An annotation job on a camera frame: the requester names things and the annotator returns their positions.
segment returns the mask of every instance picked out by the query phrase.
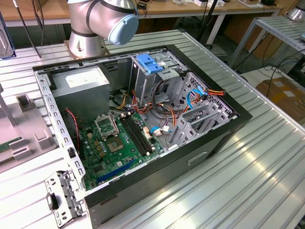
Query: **green motherboard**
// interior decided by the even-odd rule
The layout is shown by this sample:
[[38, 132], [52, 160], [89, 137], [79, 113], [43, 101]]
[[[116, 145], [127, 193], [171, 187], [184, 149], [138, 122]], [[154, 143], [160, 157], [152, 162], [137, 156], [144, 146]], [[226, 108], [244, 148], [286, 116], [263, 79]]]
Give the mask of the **green motherboard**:
[[[146, 125], [140, 116], [134, 113], [130, 118], [133, 122], [138, 123], [141, 134], [145, 136], [143, 128]], [[126, 131], [125, 128], [127, 127], [122, 124], [122, 120], [120, 118], [114, 120], [119, 132], [117, 135], [108, 136], [106, 139], [102, 139], [101, 133], [106, 133], [112, 129], [107, 121], [98, 124], [100, 130], [97, 125], [91, 125], [80, 130], [85, 154], [82, 164], [86, 170], [84, 181], [87, 190], [93, 189], [101, 183], [124, 173], [125, 170], [134, 168], [163, 152], [158, 141], [152, 137], [146, 141], [153, 151], [147, 155], [141, 154], [136, 144], [131, 140], [128, 131]]]

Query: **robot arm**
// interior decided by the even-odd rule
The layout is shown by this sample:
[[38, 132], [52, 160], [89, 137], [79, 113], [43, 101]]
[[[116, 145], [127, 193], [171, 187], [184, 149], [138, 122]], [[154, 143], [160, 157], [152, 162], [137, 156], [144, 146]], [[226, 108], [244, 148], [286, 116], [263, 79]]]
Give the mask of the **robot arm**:
[[102, 55], [101, 37], [124, 45], [137, 31], [132, 0], [68, 0], [68, 4], [72, 28], [69, 49], [76, 56]]
[[293, 21], [303, 21], [305, 17], [305, 0], [299, 0], [297, 5], [287, 14]]

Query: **ribbed aluminum surface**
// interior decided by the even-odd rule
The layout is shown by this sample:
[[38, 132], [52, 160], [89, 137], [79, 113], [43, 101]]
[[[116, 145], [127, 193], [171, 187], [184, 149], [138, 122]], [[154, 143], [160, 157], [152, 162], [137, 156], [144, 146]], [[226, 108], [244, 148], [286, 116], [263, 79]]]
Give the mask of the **ribbed aluminum surface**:
[[[304, 129], [288, 122], [285, 114], [262, 100], [186, 33], [140, 34], [123, 47], [107, 47], [117, 53], [163, 44], [175, 44], [253, 119], [221, 153], [101, 228], [293, 228], [305, 214]], [[23, 49], [17, 51], [17, 59], [0, 62], [0, 82], [8, 103], [15, 101], [16, 94], [29, 92], [50, 124], [31, 67], [71, 58], [63, 45], [40, 51], [42, 60], [32, 49]], [[56, 228], [44, 199], [43, 180], [66, 169], [57, 149], [0, 174], [0, 206], [5, 206], [0, 208], [0, 228]], [[82, 218], [68, 228], [91, 228], [90, 220]]]
[[280, 16], [258, 18], [256, 24], [296, 50], [305, 49], [305, 41], [300, 38], [302, 34], [305, 34], [305, 21], [295, 22], [285, 16]]

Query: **expansion slot bracket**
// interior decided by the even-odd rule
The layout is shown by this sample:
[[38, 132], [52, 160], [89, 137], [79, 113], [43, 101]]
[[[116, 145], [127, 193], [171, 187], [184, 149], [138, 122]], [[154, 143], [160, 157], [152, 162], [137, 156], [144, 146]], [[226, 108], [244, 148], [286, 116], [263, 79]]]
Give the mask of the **expansion slot bracket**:
[[44, 181], [48, 194], [47, 201], [50, 210], [54, 211], [57, 226], [64, 225], [77, 217], [81, 217], [86, 211], [85, 201], [76, 201], [76, 195], [80, 193], [80, 187], [71, 170], [58, 171]]

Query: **blue drive bay latch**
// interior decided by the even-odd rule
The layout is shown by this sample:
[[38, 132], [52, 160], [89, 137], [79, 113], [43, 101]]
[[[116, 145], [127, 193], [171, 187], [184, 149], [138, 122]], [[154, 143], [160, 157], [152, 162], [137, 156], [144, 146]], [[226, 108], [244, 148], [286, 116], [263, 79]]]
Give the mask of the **blue drive bay latch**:
[[154, 59], [148, 54], [137, 55], [137, 60], [140, 64], [147, 70], [149, 74], [158, 73], [164, 70], [163, 67], [160, 67]]

